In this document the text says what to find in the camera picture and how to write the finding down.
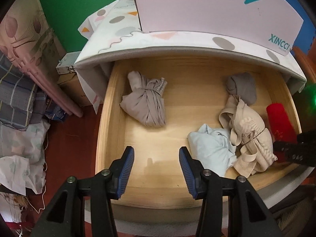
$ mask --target metal bolt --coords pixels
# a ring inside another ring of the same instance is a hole
[[[203,175],[209,176],[209,175],[211,175],[211,174],[212,174],[212,171],[211,171],[211,170],[209,170],[209,169],[204,169],[204,170],[203,170]]]
[[[241,183],[244,183],[244,182],[246,181],[246,177],[240,175],[240,176],[238,177],[238,181],[240,181]]]
[[[102,171],[101,171],[101,175],[104,175],[104,176],[107,176],[107,175],[109,175],[111,173],[111,171],[109,170],[109,169],[103,169]]]
[[[74,181],[76,181],[76,178],[75,178],[74,176],[70,176],[70,177],[68,177],[68,179],[67,179],[67,182],[68,182],[68,183],[73,183]]]

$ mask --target red rolled fabric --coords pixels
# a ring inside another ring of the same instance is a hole
[[[297,143],[297,135],[281,103],[273,103],[267,107],[271,132],[276,141]],[[278,162],[285,162],[284,152],[274,151]]]

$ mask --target gray folded cloth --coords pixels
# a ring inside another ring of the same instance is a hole
[[[254,104],[257,100],[255,80],[247,72],[229,76],[226,82],[226,90],[229,94],[240,96],[248,106]]]
[[[132,93],[123,96],[121,108],[145,126],[161,127],[165,123],[162,93],[167,85],[164,78],[147,79],[137,71],[128,74]]]

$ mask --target drawer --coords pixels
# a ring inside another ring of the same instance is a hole
[[[147,78],[168,82],[163,98],[166,126],[145,127],[120,107],[122,96],[131,92],[127,74],[137,70]],[[98,173],[123,154],[135,150],[135,161],[125,194],[113,203],[157,209],[199,206],[189,194],[179,164],[179,148],[189,148],[187,135],[203,123],[221,127],[218,116],[228,93],[229,75],[249,72],[256,81],[257,101],[251,107],[268,123],[266,107],[282,103],[297,133],[301,127],[290,92],[281,75],[272,68],[241,61],[202,56],[161,56],[116,61],[108,84],[99,128],[96,167]],[[297,167],[274,163],[266,172],[249,177],[256,190],[277,181]],[[234,168],[226,177],[236,178]]]

